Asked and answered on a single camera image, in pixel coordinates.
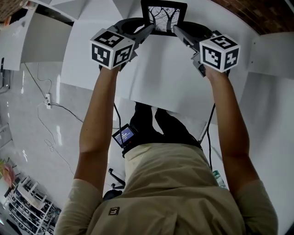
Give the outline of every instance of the power strip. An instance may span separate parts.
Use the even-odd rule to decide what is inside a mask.
[[[50,93],[46,93],[45,95],[46,100],[45,100],[45,105],[47,107],[47,109],[51,109],[51,98],[50,98]]]

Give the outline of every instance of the person's left arm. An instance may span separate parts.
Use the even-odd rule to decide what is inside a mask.
[[[87,232],[102,194],[110,146],[116,78],[120,66],[102,68],[79,138],[79,163],[67,204],[62,209],[55,235]]]

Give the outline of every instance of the khaki polo shirt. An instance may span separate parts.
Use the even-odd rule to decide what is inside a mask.
[[[73,181],[56,235],[277,234],[277,216],[260,180],[234,199],[218,186],[203,152],[181,144],[140,145],[121,196],[102,201],[88,182]]]

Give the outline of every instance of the fiducial marker cube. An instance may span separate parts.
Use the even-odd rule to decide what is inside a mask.
[[[224,72],[239,62],[240,45],[227,35],[210,38],[199,43],[200,62]]]
[[[134,46],[135,41],[103,28],[90,39],[90,59],[113,69],[131,59]]]

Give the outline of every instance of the shirt logo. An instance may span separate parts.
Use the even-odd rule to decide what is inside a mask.
[[[119,207],[110,208],[108,215],[118,215],[119,214]]]

